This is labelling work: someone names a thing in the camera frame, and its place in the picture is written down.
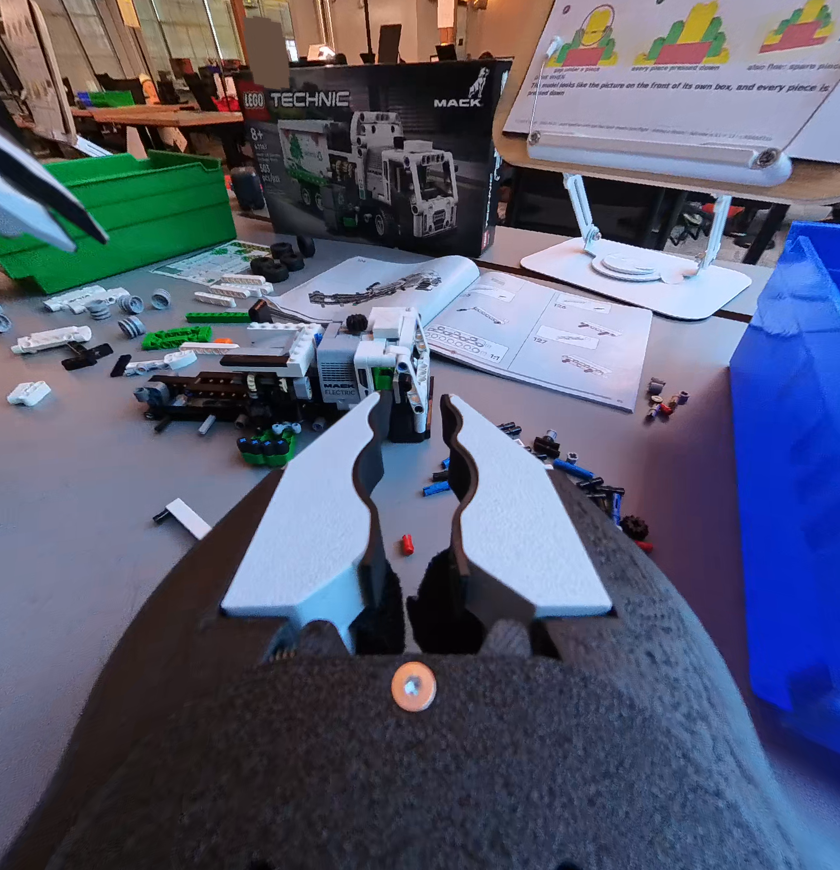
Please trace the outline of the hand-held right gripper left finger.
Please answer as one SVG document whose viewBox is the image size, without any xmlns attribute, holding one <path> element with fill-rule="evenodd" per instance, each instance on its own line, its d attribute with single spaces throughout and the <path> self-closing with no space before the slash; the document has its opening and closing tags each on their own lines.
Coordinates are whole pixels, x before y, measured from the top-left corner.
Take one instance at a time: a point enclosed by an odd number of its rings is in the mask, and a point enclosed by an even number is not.
<svg viewBox="0 0 840 870">
<path fill-rule="evenodd" d="M 378 608 L 387 556 L 371 493 L 383 476 L 388 396 L 374 392 L 288 463 L 220 603 L 231 618 L 353 625 Z"/>
</svg>

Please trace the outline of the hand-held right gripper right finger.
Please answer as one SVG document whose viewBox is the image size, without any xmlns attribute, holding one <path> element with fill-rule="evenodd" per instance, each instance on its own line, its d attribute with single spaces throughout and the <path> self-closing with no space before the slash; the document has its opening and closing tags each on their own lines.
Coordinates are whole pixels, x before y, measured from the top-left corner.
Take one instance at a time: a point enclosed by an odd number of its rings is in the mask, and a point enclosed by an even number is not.
<svg viewBox="0 0 840 870">
<path fill-rule="evenodd" d="M 497 624 L 543 650 L 612 628 L 610 522 L 466 399 L 442 397 L 441 422 L 458 505 L 439 652 L 478 653 Z"/>
</svg>

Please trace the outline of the lego truck model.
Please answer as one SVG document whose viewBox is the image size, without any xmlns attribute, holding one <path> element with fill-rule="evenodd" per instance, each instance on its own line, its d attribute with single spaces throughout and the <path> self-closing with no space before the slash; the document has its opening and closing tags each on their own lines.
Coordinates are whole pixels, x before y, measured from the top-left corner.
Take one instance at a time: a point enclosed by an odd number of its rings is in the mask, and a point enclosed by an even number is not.
<svg viewBox="0 0 840 870">
<path fill-rule="evenodd" d="M 376 393 L 391 396 L 386 434 L 420 443 L 431 434 L 430 348 L 414 307 L 374 307 L 341 323 L 255 324 L 263 342 L 231 349 L 213 372 L 156 373 L 134 390 L 145 416 L 228 422 L 279 437 L 320 429 Z"/>
</svg>

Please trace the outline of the pile of small lego pins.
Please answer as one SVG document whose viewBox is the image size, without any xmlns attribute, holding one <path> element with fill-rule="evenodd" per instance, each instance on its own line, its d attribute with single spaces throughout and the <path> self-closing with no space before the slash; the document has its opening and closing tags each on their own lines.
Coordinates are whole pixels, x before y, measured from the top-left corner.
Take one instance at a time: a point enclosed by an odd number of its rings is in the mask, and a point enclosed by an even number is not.
<svg viewBox="0 0 840 870">
<path fill-rule="evenodd" d="M 572 462 L 559 459 L 552 443 L 541 447 L 545 459 L 541 469 L 532 469 L 536 459 L 517 455 L 516 444 L 506 448 L 521 429 L 514 423 L 491 425 L 484 434 L 472 432 L 472 446 L 481 448 L 476 459 L 488 459 L 491 465 L 486 485 L 480 470 L 471 469 L 468 489 L 450 482 L 450 464 L 423 488 L 426 497 L 452 492 L 458 497 L 453 516 L 452 542 L 457 547 L 460 564 L 472 563 L 484 569 L 495 565 L 515 566 L 518 561 L 550 567 L 562 560 L 567 564 L 600 560 L 602 563 L 621 556 L 630 557 L 633 545 L 621 532 L 614 512 L 623 490 L 605 484 L 602 478 Z"/>
</svg>

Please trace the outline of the white and black lego piece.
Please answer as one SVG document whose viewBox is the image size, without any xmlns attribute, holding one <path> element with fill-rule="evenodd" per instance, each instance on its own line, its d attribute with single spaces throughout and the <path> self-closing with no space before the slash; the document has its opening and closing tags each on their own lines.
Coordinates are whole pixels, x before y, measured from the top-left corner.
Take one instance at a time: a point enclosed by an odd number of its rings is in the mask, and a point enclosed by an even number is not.
<svg viewBox="0 0 840 870">
<path fill-rule="evenodd" d="M 152 522 L 156 525 L 172 520 L 185 528 L 197 541 L 204 539 L 211 531 L 211 526 L 180 498 L 169 502 L 152 518 Z"/>
</svg>

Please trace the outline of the black lego connector piece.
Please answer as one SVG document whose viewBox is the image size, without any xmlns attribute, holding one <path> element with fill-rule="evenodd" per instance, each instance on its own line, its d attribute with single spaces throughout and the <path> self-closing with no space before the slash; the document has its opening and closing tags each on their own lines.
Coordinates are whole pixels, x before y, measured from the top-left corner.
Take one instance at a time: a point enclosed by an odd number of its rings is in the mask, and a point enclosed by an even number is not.
<svg viewBox="0 0 840 870">
<path fill-rule="evenodd" d="M 67 372 L 74 372 L 83 368 L 92 367 L 96 365 L 100 359 L 108 357 L 114 353 L 113 348 L 108 343 L 88 347 L 84 343 L 69 341 L 66 343 L 65 347 L 70 356 L 62 359 L 61 365 Z"/>
</svg>

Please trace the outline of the small cluster of lego connectors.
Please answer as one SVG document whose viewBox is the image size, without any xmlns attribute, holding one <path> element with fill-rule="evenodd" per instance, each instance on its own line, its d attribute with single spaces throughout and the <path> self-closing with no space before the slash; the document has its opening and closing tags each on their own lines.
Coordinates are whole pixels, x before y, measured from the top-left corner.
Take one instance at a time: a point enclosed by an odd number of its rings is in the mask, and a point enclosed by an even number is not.
<svg viewBox="0 0 840 870">
<path fill-rule="evenodd" d="M 669 397 L 665 397 L 665 387 L 666 381 L 664 379 L 660 377 L 650 378 L 645 392 L 648 402 L 648 409 L 644 416 L 645 422 L 651 423 L 655 420 L 667 420 L 676 412 L 676 409 L 688 404 L 690 400 L 690 393 L 688 391 L 678 391 Z"/>
</svg>

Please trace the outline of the white lego curved piece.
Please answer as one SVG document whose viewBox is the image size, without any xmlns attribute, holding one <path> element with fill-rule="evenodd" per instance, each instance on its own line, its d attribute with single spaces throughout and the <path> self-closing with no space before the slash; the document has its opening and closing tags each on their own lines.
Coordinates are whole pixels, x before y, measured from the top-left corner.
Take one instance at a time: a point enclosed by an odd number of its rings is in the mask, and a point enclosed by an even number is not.
<svg viewBox="0 0 840 870">
<path fill-rule="evenodd" d="M 136 377 L 155 372 L 179 372 L 197 363 L 197 354 L 190 350 L 179 350 L 167 353 L 162 358 L 145 359 L 129 362 L 124 371 L 124 377 Z"/>
</svg>

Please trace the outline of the black lego set box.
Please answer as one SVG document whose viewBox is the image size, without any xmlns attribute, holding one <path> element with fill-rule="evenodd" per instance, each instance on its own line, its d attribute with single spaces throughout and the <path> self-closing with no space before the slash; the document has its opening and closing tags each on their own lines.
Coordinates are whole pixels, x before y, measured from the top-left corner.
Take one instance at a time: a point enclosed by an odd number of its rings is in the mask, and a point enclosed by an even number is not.
<svg viewBox="0 0 840 870">
<path fill-rule="evenodd" d="M 497 221 L 493 141 L 511 60 L 290 67 L 237 85 L 275 232 L 480 256 Z"/>
</svg>

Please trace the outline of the green plastic bin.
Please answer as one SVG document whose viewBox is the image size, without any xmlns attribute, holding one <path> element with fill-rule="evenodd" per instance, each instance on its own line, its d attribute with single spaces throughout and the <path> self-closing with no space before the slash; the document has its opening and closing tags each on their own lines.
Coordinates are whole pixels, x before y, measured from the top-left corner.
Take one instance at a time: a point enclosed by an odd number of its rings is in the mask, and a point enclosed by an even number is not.
<svg viewBox="0 0 840 870">
<path fill-rule="evenodd" d="M 23 235 L 0 236 L 0 270 L 51 295 L 237 237 L 221 162 L 150 150 L 45 165 L 109 236 L 101 245 L 59 223 L 77 244 L 65 252 Z"/>
</svg>

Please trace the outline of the wooden background table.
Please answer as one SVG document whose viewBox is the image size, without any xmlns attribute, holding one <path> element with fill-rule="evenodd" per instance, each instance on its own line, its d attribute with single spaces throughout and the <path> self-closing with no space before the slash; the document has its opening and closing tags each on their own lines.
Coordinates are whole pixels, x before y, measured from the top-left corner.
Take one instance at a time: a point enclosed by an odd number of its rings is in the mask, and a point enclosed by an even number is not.
<svg viewBox="0 0 840 870">
<path fill-rule="evenodd" d="M 75 119 L 88 118 L 99 125 L 133 127 L 144 131 L 140 135 L 146 148 L 161 149 L 160 130 L 175 128 L 179 131 L 199 130 L 216 136 L 222 144 L 230 169 L 245 164 L 241 149 L 244 120 L 237 111 L 187 110 L 177 105 L 134 105 L 114 108 L 71 108 Z"/>
</svg>

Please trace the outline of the green sticker sheet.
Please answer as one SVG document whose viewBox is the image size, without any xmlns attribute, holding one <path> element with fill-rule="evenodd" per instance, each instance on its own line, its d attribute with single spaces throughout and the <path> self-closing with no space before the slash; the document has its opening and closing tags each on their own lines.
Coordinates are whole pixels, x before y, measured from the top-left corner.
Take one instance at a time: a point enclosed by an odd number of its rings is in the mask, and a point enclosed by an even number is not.
<svg viewBox="0 0 840 870">
<path fill-rule="evenodd" d="M 171 263 L 151 267 L 153 274 L 174 277 L 198 285 L 215 285 L 224 275 L 251 272 L 251 261 L 270 256 L 267 245 L 233 240 Z"/>
</svg>

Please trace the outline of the dark cylindrical container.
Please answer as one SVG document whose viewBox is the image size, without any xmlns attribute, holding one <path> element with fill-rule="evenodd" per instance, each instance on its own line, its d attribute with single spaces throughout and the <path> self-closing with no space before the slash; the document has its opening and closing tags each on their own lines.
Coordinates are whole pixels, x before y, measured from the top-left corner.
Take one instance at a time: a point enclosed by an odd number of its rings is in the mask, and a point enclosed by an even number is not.
<svg viewBox="0 0 840 870">
<path fill-rule="evenodd" d="M 241 166 L 230 169 L 230 183 L 241 211 L 265 210 L 262 186 L 253 167 Z"/>
</svg>

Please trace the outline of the printed instruction sheet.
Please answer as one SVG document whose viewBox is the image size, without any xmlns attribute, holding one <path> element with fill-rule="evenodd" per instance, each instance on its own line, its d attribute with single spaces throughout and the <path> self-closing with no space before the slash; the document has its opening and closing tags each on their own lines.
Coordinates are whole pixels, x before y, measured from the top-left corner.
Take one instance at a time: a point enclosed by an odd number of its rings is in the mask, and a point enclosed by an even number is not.
<svg viewBox="0 0 840 870">
<path fill-rule="evenodd" d="M 786 150 L 839 85 L 840 1 L 555 2 L 502 130 Z"/>
</svg>

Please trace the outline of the green lego frame piece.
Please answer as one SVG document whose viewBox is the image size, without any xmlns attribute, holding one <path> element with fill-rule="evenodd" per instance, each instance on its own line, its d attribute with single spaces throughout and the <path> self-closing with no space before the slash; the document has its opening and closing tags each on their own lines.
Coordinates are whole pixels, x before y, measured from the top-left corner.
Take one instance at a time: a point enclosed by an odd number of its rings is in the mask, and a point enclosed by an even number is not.
<svg viewBox="0 0 840 870">
<path fill-rule="evenodd" d="M 143 338 L 142 350 L 168 351 L 180 348 L 184 343 L 208 343 L 212 340 L 212 328 L 207 324 L 173 328 L 163 331 L 147 332 Z"/>
</svg>

